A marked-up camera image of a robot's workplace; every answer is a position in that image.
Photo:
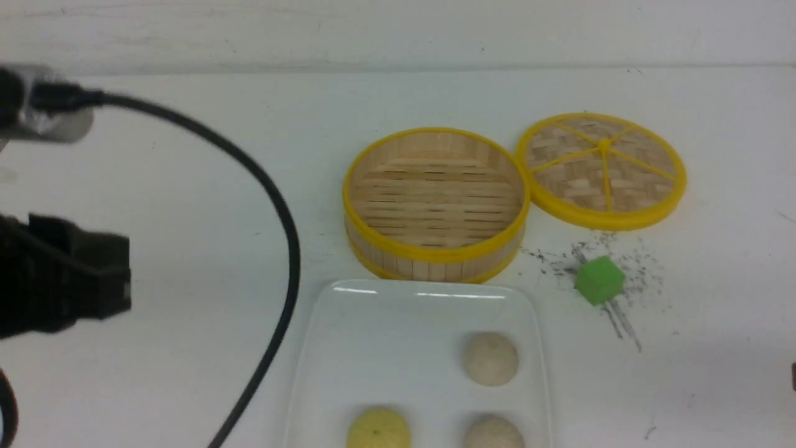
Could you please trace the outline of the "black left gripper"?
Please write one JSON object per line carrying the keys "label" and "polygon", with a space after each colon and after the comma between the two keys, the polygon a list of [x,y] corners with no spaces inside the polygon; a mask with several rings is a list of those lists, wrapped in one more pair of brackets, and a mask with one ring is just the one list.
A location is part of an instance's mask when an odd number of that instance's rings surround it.
{"label": "black left gripper", "polygon": [[[2,338],[57,334],[131,310],[131,242],[42,215],[2,216]],[[77,266],[92,271],[83,274]]]}

